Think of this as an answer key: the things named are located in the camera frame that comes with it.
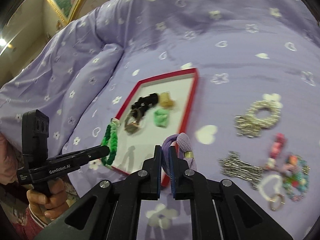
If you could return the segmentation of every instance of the purple fabric strap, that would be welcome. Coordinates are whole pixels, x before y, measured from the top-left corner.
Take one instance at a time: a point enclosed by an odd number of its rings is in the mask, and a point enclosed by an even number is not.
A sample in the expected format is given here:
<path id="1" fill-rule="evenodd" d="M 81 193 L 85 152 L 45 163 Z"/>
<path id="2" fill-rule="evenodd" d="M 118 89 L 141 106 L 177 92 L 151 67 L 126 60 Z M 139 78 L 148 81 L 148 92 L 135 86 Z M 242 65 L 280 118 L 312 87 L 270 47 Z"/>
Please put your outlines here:
<path id="1" fill-rule="evenodd" d="M 164 140 L 162 144 L 162 152 L 164 155 L 164 158 L 162 159 L 162 168 L 164 172 L 169 175 L 169 148 L 175 141 L 177 141 L 177 144 L 179 146 L 178 158 L 186 160 L 188 162 L 189 168 L 196 171 L 197 167 L 194 158 L 184 157 L 185 152 L 193 151 L 190 138 L 185 133 L 181 133 L 169 136 Z"/>

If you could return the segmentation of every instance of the fingernail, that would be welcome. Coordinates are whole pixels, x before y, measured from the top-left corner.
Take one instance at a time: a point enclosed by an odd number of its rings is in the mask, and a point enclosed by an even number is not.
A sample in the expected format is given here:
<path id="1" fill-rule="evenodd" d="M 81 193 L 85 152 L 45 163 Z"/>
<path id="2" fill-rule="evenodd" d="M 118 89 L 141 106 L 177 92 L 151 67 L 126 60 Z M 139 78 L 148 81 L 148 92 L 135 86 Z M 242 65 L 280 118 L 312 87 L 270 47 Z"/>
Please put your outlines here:
<path id="1" fill-rule="evenodd" d="M 46 204 L 46 203 L 47 203 L 46 200 L 47 200 L 47 198 L 46 198 L 45 195 L 39 196 L 39 202 L 40 202 L 41 204 Z"/>

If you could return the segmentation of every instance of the ceiling light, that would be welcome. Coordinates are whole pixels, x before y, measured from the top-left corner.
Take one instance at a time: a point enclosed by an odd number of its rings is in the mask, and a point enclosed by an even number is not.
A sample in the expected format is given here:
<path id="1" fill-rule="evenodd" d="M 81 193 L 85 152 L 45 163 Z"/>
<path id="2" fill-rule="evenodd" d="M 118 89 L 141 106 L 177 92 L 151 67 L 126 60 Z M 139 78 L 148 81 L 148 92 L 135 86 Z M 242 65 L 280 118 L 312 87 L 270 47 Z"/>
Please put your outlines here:
<path id="1" fill-rule="evenodd" d="M 0 39 L 0 46 L 7 45 L 7 42 L 4 39 Z"/>

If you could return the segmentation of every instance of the key ring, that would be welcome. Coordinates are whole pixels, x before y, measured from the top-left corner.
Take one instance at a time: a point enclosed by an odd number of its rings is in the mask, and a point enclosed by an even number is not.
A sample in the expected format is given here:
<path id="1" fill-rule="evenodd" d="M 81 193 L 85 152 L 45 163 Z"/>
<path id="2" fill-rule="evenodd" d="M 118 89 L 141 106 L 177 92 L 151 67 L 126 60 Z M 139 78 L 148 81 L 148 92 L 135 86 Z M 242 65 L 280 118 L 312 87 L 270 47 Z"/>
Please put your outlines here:
<path id="1" fill-rule="evenodd" d="M 274 203 L 276 202 L 276 197 L 280 197 L 280 205 L 276 208 L 273 207 Z M 280 193 L 276 193 L 273 195 L 272 198 L 270 198 L 269 207 L 272 211 L 279 210 L 284 205 L 284 195 L 281 195 Z"/>
<path id="2" fill-rule="evenodd" d="M 137 118 L 135 121 L 130 122 L 129 120 L 131 117 L 133 117 L 134 113 L 137 113 Z M 142 114 L 139 108 L 131 110 L 131 112 L 128 114 L 127 118 L 124 122 L 124 130 L 126 130 L 128 133 L 135 133 L 139 129 L 139 122 L 142 118 Z"/>

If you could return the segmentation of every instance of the metal screw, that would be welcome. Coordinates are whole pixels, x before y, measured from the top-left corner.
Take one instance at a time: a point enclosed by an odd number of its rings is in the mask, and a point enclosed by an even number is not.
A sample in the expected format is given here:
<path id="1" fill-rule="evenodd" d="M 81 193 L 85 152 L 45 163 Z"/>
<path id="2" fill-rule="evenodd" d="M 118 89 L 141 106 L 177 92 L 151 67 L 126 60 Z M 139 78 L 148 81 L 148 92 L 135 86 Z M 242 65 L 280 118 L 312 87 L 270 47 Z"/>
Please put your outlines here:
<path id="1" fill-rule="evenodd" d="M 230 187 L 232 185 L 232 181 L 230 179 L 224 179 L 222 181 L 222 185 L 225 187 Z"/>
<path id="2" fill-rule="evenodd" d="M 139 175 L 140 177 L 145 177 L 145 176 L 148 175 L 148 172 L 145 171 L 145 170 L 141 170 L 141 171 L 138 171 L 138 175 Z"/>
<path id="3" fill-rule="evenodd" d="M 106 187 L 109 187 L 110 186 L 110 182 L 107 181 L 107 180 L 103 180 L 100 182 L 100 187 L 102 188 L 106 188 Z"/>
<path id="4" fill-rule="evenodd" d="M 184 172 L 184 174 L 186 174 L 187 176 L 193 176 L 195 174 L 195 171 L 194 170 L 186 170 Z"/>

